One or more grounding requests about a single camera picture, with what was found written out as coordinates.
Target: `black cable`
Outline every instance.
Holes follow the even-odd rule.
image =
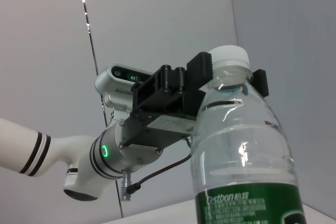
[[[174,164],[171,164],[165,168],[162,168],[161,170],[158,170],[156,171],[155,173],[152,173],[150,175],[148,175],[147,177],[144,177],[142,180],[140,180],[139,182],[135,183],[135,184],[132,184],[132,185],[129,185],[127,188],[126,188],[126,193],[127,194],[134,194],[137,190],[139,190],[141,188],[141,184],[144,183],[145,181],[147,181],[148,179],[152,178],[152,177],[155,177],[171,168],[174,168],[178,165],[181,165],[183,164],[184,162],[188,161],[189,159],[191,158],[191,154],[189,153],[188,156],[186,156],[184,159],[174,163]]]

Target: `white bottle cap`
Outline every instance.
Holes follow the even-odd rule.
[[[250,61],[244,48],[238,46],[221,46],[212,49],[209,54],[212,57],[213,69],[225,66],[241,66],[250,69]]]

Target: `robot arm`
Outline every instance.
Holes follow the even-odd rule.
[[[166,147],[190,136],[205,95],[199,88],[212,78],[211,55],[205,52],[194,57],[186,70],[163,65],[152,75],[111,65],[99,74],[95,86],[105,104],[117,111],[115,124],[98,138],[52,138],[0,119],[0,166],[38,177],[62,161],[68,165],[64,183],[68,196],[92,201],[112,180],[123,178],[121,199],[130,200],[142,182],[187,160],[131,185],[132,172],[155,162]],[[253,82],[260,94],[268,95],[263,70],[254,73]]]
[[[121,125],[114,124],[97,139],[91,136],[52,138],[0,119],[0,166],[38,177],[56,161],[65,162],[68,169],[64,192],[76,200],[95,200],[112,180],[160,157],[155,149],[118,146]]]

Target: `white wall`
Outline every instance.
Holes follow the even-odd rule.
[[[336,0],[233,0],[238,44],[268,74],[304,204],[336,218]]]
[[[185,66],[200,51],[236,44],[231,0],[86,0],[98,68],[122,63],[147,71]],[[185,142],[168,147],[144,176],[188,155]],[[123,203],[125,216],[193,198],[190,164],[144,183]]]
[[[55,137],[104,130],[82,0],[0,0],[0,117]],[[0,167],[0,223],[120,218],[112,183],[99,200],[63,192],[66,164],[31,178]]]

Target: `water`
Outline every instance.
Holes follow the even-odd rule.
[[[192,138],[195,195],[229,185],[298,183],[279,121],[243,79],[231,77],[230,86],[214,82],[198,112]]]

